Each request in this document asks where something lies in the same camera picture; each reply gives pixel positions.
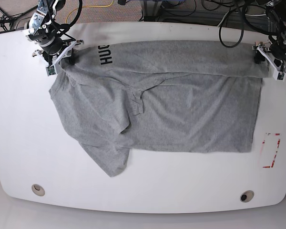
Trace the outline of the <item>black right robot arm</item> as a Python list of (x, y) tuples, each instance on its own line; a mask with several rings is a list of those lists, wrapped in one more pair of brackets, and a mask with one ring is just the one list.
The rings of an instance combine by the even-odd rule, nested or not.
[(54, 58), (62, 57), (62, 52), (76, 42), (76, 39), (67, 32), (79, 19), (83, 2), (79, 1), (76, 16), (70, 23), (59, 24), (55, 21), (55, 17), (64, 5), (64, 0), (38, 1), (36, 11), (24, 27), (25, 36), (40, 46), (41, 50), (37, 51), (37, 54), (48, 66), (53, 66)]

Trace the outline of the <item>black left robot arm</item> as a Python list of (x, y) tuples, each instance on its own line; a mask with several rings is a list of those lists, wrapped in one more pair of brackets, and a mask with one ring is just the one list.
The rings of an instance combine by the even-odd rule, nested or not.
[[(233, 1), (234, 10), (229, 11), (219, 23), (219, 41), (226, 48), (235, 48), (240, 44), (244, 36), (245, 25), (255, 32), (268, 36), (270, 46), (263, 42), (253, 46), (255, 51), (254, 61), (259, 64), (268, 61), (273, 68), (273, 77), (284, 80), (286, 75), (286, 0), (245, 0), (240, 6), (236, 0)], [(247, 8), (249, 6), (263, 8), (268, 20), (274, 25), (275, 31), (266, 31), (252, 25), (247, 19)], [(221, 37), (222, 23), (226, 18), (236, 11), (240, 16), (241, 34), (239, 40), (231, 46), (224, 44)]]

